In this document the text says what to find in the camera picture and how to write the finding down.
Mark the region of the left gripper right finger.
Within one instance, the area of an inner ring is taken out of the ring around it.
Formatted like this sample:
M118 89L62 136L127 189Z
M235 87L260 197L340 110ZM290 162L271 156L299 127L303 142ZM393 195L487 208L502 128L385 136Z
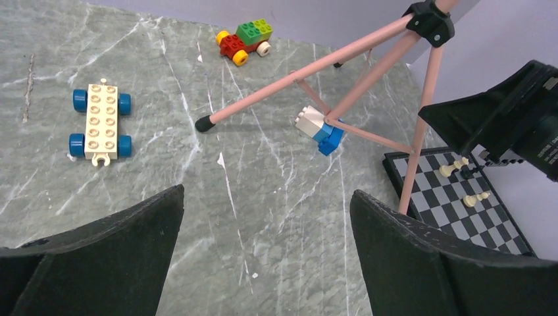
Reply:
M357 253L374 315L556 315L557 263L495 251L351 198Z

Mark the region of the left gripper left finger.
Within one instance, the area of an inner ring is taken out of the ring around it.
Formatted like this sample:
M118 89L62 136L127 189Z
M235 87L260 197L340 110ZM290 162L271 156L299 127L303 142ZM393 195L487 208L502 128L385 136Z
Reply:
M1 248L2 315L155 315L184 214L175 185L60 234Z

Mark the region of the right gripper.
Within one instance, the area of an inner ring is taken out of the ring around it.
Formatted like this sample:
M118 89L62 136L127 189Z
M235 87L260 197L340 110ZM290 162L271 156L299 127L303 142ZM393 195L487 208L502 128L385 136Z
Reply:
M557 181L557 68L536 60L493 88L424 106L419 117L456 153L514 153Z

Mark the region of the black chess piece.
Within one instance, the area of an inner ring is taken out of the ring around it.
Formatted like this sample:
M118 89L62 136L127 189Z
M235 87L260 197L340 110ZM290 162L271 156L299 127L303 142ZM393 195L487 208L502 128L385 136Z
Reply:
M464 179L471 179L471 178L474 178L477 173L482 171L484 167L485 167L484 165L480 165L480 166L477 166L477 167L474 167L474 168L471 168L471 169L463 168L463 169L460 170L460 175Z

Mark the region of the white chess piece upper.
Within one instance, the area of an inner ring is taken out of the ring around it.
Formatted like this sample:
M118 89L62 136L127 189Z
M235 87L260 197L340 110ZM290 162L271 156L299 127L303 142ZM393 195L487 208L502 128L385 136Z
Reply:
M460 159L455 160L450 165L442 165L439 168L439 172L443 177L449 178L454 171L458 171L462 167L467 166L468 164L469 164L469 159L466 157L461 157Z

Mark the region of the white chess piece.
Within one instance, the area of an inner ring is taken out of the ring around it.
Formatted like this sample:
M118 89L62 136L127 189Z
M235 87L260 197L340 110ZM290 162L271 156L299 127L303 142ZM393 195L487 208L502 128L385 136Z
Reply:
M477 202L487 199L490 195L491 193L489 191L474 195L467 195L462 199L462 202L467 207L474 207Z
M442 165L439 168L439 172L443 177L449 178L454 171L458 171L462 167L467 166L468 164L469 164L469 159L466 157L461 157L460 159L455 160L450 165Z

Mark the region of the black white chessboard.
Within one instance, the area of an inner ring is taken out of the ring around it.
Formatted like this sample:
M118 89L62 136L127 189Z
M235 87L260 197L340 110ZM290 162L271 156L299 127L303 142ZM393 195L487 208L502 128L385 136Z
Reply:
M448 147L420 153L407 215L461 240L485 248L533 257L534 251L483 172L464 179L455 171L449 178L439 173L460 156ZM467 207L467 195L491 195Z

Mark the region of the white chess piece lower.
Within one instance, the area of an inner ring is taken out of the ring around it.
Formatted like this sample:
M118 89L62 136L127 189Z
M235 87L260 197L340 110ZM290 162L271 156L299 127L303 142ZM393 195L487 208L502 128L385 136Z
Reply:
M490 195L491 193L489 191L474 195L467 195L462 199L462 202L467 207L474 207L477 202L487 199Z

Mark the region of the white blue brick block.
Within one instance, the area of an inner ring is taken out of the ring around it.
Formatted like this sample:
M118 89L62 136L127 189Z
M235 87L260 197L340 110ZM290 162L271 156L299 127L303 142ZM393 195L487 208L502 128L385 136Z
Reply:
M324 115L312 106L302 108L294 123L296 128L318 143L318 151L325 156L338 148L344 134L342 129L326 124Z

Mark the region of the cream blue-wheeled brick car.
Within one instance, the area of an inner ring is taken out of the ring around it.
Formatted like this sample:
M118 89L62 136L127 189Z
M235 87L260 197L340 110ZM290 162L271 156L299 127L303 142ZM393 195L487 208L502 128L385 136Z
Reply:
M72 94L74 110L86 115L83 133L73 133L68 138L69 154L91 161L97 167L107 167L111 161L132 155L132 138L120 134L118 119L130 115L132 99L128 93L120 93L106 78L89 84L86 90L75 89Z

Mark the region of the red green brick car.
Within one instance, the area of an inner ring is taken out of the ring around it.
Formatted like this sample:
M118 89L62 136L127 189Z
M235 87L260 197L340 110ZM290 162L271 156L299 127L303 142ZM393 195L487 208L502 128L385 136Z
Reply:
M273 31L272 26L262 18L239 24L234 34L223 30L215 36L215 41L222 56L228 57L236 66L242 66L248 61L250 53L256 52L260 57L269 54L269 39Z

